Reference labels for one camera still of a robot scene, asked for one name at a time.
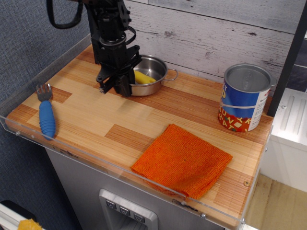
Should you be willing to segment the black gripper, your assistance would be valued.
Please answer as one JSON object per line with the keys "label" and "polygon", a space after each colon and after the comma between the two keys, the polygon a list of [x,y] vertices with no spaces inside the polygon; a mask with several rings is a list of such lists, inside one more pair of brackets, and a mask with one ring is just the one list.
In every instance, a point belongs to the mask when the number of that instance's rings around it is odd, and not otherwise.
{"label": "black gripper", "polygon": [[134,45],[127,48],[125,36],[115,41],[104,41],[93,36],[92,46],[95,63],[101,65],[96,77],[100,91],[107,93],[114,88],[116,93],[130,97],[130,84],[135,84],[134,67],[142,60],[139,54],[140,47]]}

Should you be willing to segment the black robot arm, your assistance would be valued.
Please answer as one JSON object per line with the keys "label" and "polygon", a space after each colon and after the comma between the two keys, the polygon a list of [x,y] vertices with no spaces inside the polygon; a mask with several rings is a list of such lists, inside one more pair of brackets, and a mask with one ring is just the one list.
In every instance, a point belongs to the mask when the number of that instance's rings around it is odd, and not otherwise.
{"label": "black robot arm", "polygon": [[47,1],[47,13],[50,23],[57,29],[69,29],[76,26],[86,8],[90,26],[91,41],[96,64],[101,70],[96,78],[100,90],[107,93],[114,88],[116,93],[130,97],[132,84],[135,83],[134,67],[142,57],[140,47],[127,47],[134,39],[127,39],[125,31],[136,31],[129,25],[130,11],[122,0],[80,0],[74,19],[65,24],[57,24],[54,18],[53,2]]}

